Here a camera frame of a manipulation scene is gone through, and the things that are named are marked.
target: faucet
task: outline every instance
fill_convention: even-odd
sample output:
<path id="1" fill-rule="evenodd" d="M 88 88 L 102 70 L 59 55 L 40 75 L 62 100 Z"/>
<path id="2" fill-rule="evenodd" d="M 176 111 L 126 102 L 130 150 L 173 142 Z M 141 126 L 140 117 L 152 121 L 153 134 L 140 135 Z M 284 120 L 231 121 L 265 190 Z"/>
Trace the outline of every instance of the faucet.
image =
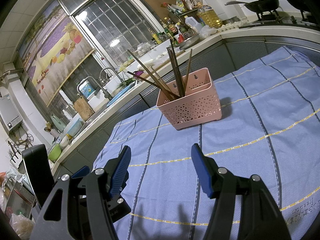
<path id="1" fill-rule="evenodd" d="M 125 81 L 119 76 L 119 74 L 118 74 L 113 68 L 111 68 L 111 67 L 105 67 L 105 68 L 103 68 L 103 69 L 101 70 L 100 75 L 99 75 L 99 78 L 100 78 L 100 79 L 101 79 L 101 73 L 102 73 L 102 71 L 104 71 L 104 70 L 106 70 L 106 69 L 112 70 L 113 73 L 116 74 L 116 76 L 118 77 L 118 79 L 120 79 L 121 83 L 122 83 L 123 85 L 126 85 L 126 82 L 125 82 Z"/>
<path id="2" fill-rule="evenodd" d="M 105 98 L 108 98 L 109 100 L 111 100 L 111 99 L 113 98 L 113 97 L 110 95 L 110 93 L 109 93 L 106 89 L 104 89 L 92 76 L 86 77 L 84 80 L 82 80 L 82 81 L 78 84 L 78 86 L 77 86 L 77 91 L 78 91 L 79 94 L 82 94 L 79 87 L 80 87 L 85 81 L 87 81 L 88 79 L 91 79 L 92 81 L 94 81 L 94 82 L 98 85 L 98 87 L 100 87 L 101 91 L 104 93 L 104 97 L 105 97 Z"/>

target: water heater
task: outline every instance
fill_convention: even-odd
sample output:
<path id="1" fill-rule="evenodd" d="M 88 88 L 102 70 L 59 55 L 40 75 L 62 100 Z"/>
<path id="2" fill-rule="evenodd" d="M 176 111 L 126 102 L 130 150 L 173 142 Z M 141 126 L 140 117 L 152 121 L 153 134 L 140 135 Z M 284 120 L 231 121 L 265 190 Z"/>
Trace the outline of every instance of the water heater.
<path id="1" fill-rule="evenodd" d="M 13 133 L 22 123 L 22 118 L 9 94 L 0 98 L 0 121 L 8 135 Z"/>

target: dish rack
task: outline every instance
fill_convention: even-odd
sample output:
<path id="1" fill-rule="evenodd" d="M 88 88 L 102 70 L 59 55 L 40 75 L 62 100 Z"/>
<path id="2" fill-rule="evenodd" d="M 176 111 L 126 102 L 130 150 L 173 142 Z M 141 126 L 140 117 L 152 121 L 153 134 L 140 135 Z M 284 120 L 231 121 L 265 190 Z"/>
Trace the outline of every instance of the dish rack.
<path id="1" fill-rule="evenodd" d="M 179 94 L 175 80 L 167 85 L 173 93 Z M 156 106 L 176 130 L 222 117 L 220 100 L 207 68 L 189 74 L 183 98 L 170 102 L 160 90 Z"/>

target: wooden cutting board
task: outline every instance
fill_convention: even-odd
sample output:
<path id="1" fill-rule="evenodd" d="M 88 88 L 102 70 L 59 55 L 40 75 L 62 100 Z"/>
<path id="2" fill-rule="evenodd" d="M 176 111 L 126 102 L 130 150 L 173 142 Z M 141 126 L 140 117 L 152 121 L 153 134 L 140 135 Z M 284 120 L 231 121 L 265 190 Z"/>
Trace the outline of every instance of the wooden cutting board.
<path id="1" fill-rule="evenodd" d="M 80 96 L 77 99 L 77 101 L 73 104 L 73 107 L 85 122 L 94 114 L 94 111 L 88 104 L 87 99 L 83 96 Z"/>
<path id="2" fill-rule="evenodd" d="M 178 56 L 180 56 L 182 53 L 185 53 L 186 51 L 183 49 L 182 51 L 179 51 L 177 54 L 176 54 L 176 57 L 178 57 Z M 160 69 L 160 68 L 162 68 L 162 67 L 164 67 L 165 65 L 167 65 L 168 63 L 170 62 L 170 59 L 167 59 L 165 62 L 163 62 L 162 64 L 160 64 L 159 66 L 156 66 L 156 67 L 154 67 L 153 66 L 153 69 L 155 70 L 155 71 L 157 71 L 158 69 Z M 141 75 L 140 75 L 141 77 L 143 77 L 143 78 L 147 78 L 147 77 L 149 77 L 149 74 L 148 73 L 142 73 Z"/>

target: frying pan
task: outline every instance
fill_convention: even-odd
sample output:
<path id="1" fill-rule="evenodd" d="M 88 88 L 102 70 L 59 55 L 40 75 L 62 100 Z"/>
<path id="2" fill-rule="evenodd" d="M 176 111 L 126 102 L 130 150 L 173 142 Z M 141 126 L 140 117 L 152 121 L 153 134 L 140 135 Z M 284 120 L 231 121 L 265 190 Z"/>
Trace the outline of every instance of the frying pan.
<path id="1" fill-rule="evenodd" d="M 279 7 L 279 0 L 257 0 L 253 2 L 231 1 L 225 5 L 244 4 L 250 11 L 255 13 L 263 13 L 276 10 Z"/>

